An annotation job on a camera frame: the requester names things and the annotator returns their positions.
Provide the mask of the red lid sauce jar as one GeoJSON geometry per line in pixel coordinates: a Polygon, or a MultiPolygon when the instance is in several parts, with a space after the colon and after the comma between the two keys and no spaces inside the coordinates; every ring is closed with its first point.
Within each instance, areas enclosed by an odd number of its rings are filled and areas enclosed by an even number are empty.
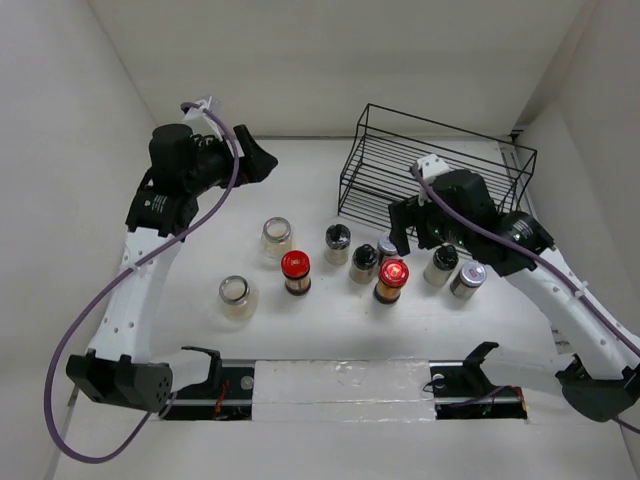
{"type": "Polygon", "coordinates": [[[280,265],[286,290],[295,296],[305,295],[311,288],[308,255],[301,250],[289,251],[282,257],[280,265]]]}
{"type": "Polygon", "coordinates": [[[386,260],[379,269],[374,297],[382,304],[389,305],[397,302],[409,279],[409,274],[409,267],[403,260],[395,258],[386,260]]]}

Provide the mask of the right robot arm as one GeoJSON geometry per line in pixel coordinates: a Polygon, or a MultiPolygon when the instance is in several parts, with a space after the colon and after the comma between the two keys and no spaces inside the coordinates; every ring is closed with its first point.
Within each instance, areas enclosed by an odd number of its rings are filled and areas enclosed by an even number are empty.
{"type": "Polygon", "coordinates": [[[584,417],[618,420],[639,400],[639,338],[617,321],[567,265],[547,230],[521,211],[497,211],[484,179],[466,169],[416,162],[418,195],[389,205],[399,255],[418,246],[458,245],[527,297],[569,342],[569,354],[510,352],[484,342],[466,358],[473,393],[514,385],[563,397],[584,417]]]}

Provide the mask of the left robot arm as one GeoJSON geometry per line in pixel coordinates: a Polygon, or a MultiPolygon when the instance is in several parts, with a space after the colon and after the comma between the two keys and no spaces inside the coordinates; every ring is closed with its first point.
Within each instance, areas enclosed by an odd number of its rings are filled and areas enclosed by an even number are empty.
{"type": "Polygon", "coordinates": [[[187,386],[201,396],[222,387],[219,354],[184,347],[172,358],[153,359],[151,331],[168,271],[193,229],[198,198],[213,187],[259,183],[277,166],[248,128],[233,129],[241,154],[215,135],[185,124],[156,128],[149,142],[150,168],[130,205],[125,225],[122,282],[87,352],[72,355],[67,377],[90,400],[158,413],[170,395],[187,386]]]}

